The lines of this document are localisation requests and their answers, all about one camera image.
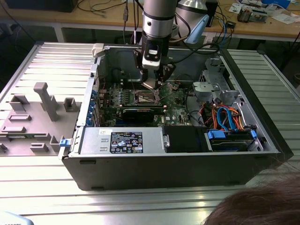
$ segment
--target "person's hair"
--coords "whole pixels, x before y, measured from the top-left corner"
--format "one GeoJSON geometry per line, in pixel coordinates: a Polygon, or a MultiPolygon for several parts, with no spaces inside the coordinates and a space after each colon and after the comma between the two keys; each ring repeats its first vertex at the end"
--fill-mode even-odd
{"type": "Polygon", "coordinates": [[[204,225],[300,225],[300,177],[241,190],[225,198],[204,225]]]}

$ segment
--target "white cable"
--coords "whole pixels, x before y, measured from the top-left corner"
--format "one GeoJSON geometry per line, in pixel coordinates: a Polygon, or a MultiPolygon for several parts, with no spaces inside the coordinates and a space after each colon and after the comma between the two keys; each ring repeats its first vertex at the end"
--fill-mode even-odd
{"type": "Polygon", "coordinates": [[[18,51],[18,49],[17,49],[17,41],[18,41],[19,32],[20,32],[21,29],[22,29],[22,26],[20,26],[20,28],[19,28],[19,30],[17,32],[17,36],[15,37],[15,49],[16,49],[16,51],[18,51]]]}

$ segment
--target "warning label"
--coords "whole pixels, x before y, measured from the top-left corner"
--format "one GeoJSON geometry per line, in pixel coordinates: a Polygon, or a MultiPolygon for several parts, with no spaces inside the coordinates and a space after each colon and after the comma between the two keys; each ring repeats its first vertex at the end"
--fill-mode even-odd
{"type": "Polygon", "coordinates": [[[112,132],[110,152],[143,153],[143,135],[141,132],[112,132]]]}

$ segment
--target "black plastic cover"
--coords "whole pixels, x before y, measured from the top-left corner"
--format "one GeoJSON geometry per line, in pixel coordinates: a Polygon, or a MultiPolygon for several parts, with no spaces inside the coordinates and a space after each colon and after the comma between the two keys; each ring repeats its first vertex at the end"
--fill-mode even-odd
{"type": "Polygon", "coordinates": [[[164,126],[163,134],[169,136],[166,152],[208,152],[204,133],[207,129],[193,126],[164,126]]]}

